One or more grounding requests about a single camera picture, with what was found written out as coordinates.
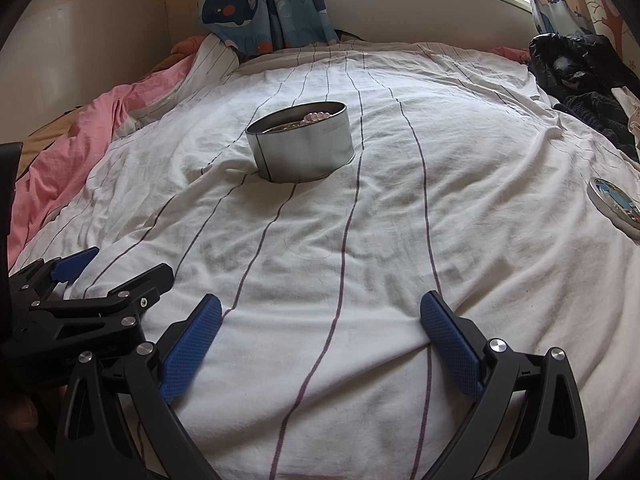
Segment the white bedsheet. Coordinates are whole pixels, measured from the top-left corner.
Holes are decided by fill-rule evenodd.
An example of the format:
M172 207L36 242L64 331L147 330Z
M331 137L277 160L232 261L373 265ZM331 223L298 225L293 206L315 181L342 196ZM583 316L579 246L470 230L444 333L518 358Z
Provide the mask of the white bedsheet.
M223 83L114 142L16 268L97 245L78 298L170 264L150 340L220 298L176 410L225 480L421 478L468 409L418 322L434 288L517 351L566 350L594 478L640 414L640 257L585 190L637 195L628 159L526 67L441 44L285 50ZM353 162L261 180L245 126L327 98L348 105Z

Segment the dark clothes pile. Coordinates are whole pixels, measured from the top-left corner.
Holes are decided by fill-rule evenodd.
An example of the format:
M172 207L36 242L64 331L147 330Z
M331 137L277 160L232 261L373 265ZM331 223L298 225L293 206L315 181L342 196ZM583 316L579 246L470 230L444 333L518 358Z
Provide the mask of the dark clothes pile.
M542 34L533 38L529 52L529 70L538 85L560 101L554 108L580 119L638 161L636 139L611 89L626 86L640 96L640 80L622 63L609 39Z

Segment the hand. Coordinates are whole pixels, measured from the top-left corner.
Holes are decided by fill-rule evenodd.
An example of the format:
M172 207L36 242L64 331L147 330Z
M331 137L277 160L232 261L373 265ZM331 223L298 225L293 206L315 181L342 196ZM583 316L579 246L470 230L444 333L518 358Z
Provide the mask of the hand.
M38 410L27 396L8 394L0 400L0 412L6 424L15 431L27 432L38 425Z

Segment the metal tin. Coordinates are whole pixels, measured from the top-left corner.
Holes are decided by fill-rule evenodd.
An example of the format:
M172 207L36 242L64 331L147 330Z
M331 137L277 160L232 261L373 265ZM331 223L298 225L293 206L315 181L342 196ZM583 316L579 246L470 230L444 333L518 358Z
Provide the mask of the metal tin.
M328 112L330 116L315 123L278 129L300 122L312 112ZM250 124L245 134L258 174L270 182L318 180L355 156L347 107L336 101L285 108Z
M615 227L633 240L640 240L640 210L624 191L607 180L592 178L587 195Z

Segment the cartoon whale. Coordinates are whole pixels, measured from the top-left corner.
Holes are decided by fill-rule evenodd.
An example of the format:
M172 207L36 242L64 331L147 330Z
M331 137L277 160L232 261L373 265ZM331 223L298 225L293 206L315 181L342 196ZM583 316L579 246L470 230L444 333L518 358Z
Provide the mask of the cartoon whale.
M258 0L205 0L202 6L203 23L235 23L242 25L252 20L258 9Z

